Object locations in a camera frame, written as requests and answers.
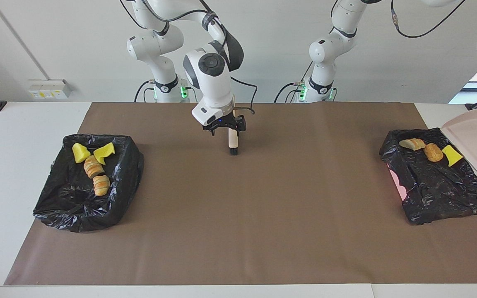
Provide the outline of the beige hand brush black bristles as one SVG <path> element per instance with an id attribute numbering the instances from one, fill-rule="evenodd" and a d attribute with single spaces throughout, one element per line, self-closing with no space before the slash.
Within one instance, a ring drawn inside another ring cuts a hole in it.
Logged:
<path id="1" fill-rule="evenodd" d="M 228 129 L 228 147 L 231 155 L 239 153 L 239 132 L 231 128 Z"/>

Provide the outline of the yellow sponge piece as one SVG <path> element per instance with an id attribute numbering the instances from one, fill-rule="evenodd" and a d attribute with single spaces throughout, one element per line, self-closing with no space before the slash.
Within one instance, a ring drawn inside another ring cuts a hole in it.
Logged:
<path id="1" fill-rule="evenodd" d="M 90 151 L 80 143 L 74 143 L 72 146 L 72 154 L 76 164 L 83 163 L 88 157 L 91 156 Z"/>
<path id="2" fill-rule="evenodd" d="M 464 158 L 452 145 L 447 145 L 441 151 L 448 160 L 448 167 L 454 166 Z"/>
<path id="3" fill-rule="evenodd" d="M 106 165 L 105 159 L 112 154 L 115 154 L 115 148 L 113 143 L 108 143 L 103 147 L 94 150 L 93 152 L 93 155 L 96 160 L 102 165 Z"/>

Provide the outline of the striped croissant piece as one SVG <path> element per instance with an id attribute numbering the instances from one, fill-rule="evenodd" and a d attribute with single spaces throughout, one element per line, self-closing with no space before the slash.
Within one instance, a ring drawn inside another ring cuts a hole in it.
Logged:
<path id="1" fill-rule="evenodd" d="M 90 155 L 85 159 L 83 169 L 87 177 L 90 179 L 105 174 L 103 165 L 100 164 L 100 162 L 95 158 L 94 155 Z"/>

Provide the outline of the pale flaky pastry piece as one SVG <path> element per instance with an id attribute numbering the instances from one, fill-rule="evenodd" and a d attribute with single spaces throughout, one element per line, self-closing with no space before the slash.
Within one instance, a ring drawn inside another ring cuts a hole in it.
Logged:
<path id="1" fill-rule="evenodd" d="M 111 184 L 107 175 L 97 175 L 92 180 L 96 196 L 102 197 L 108 194 Z"/>

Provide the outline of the striped golden pastry piece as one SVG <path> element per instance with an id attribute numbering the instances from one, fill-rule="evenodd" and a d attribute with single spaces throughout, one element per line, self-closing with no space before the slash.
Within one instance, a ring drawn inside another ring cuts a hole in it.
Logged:
<path id="1" fill-rule="evenodd" d="M 418 151 L 419 149 L 424 149 L 426 147 L 425 142 L 420 138 L 409 138 L 399 141 L 400 147 L 410 149 L 413 151 Z"/>

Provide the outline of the brown fried nugget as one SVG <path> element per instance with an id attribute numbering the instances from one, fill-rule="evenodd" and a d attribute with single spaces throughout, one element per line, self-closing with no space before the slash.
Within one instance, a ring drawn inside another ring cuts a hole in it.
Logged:
<path id="1" fill-rule="evenodd" d="M 427 160 L 430 162 L 439 162 L 444 158 L 443 151 L 435 143 L 426 144 L 423 151 Z"/>

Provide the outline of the black plastic trash bag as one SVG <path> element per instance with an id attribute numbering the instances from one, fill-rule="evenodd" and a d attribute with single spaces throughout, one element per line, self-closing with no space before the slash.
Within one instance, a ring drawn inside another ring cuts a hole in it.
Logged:
<path id="1" fill-rule="evenodd" d="M 82 144 L 94 151 L 112 143 L 115 153 L 106 159 L 105 174 L 110 188 L 104 196 L 94 192 L 83 164 L 76 163 L 72 146 Z M 51 166 L 33 216 L 59 230 L 81 233 L 118 224 L 135 198 L 144 169 L 144 155 L 127 135 L 72 134 Z"/>
<path id="2" fill-rule="evenodd" d="M 401 200 L 408 221 L 426 224 L 477 215 L 477 175 L 470 164 L 465 159 L 452 166 L 447 158 L 429 161 L 423 149 L 401 147 L 400 142 L 410 138 L 440 149 L 452 145 L 439 128 L 388 132 L 379 155 L 397 179 L 397 186 L 405 191 Z"/>

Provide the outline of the pink plastic bin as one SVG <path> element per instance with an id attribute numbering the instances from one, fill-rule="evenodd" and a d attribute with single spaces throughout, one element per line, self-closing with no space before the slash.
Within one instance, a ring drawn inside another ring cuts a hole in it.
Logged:
<path id="1" fill-rule="evenodd" d="M 391 175 L 391 177 L 392 177 L 392 179 L 395 183 L 395 186 L 396 186 L 397 192 L 399 193 L 400 199 L 403 202 L 407 198 L 406 188 L 403 185 L 401 185 L 398 175 L 392 169 L 390 169 L 390 168 L 388 168 L 388 169 L 389 169 L 390 175 Z"/>

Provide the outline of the brown table mat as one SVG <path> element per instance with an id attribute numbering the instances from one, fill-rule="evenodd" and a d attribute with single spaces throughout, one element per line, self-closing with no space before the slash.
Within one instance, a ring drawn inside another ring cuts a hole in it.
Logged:
<path id="1" fill-rule="evenodd" d="M 6 285 L 477 284 L 477 217 L 409 224 L 379 157 L 414 104 L 258 104 L 237 156 L 192 108 L 92 104 L 80 132 L 144 154 L 135 198 L 98 232 L 34 221 Z"/>

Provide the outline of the white wall socket box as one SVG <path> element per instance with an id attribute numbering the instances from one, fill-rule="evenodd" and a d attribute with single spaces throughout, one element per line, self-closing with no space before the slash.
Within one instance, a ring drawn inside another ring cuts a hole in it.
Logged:
<path id="1" fill-rule="evenodd" d="M 66 100 L 72 94 L 72 89 L 64 79 L 29 79 L 28 92 L 34 100 Z"/>

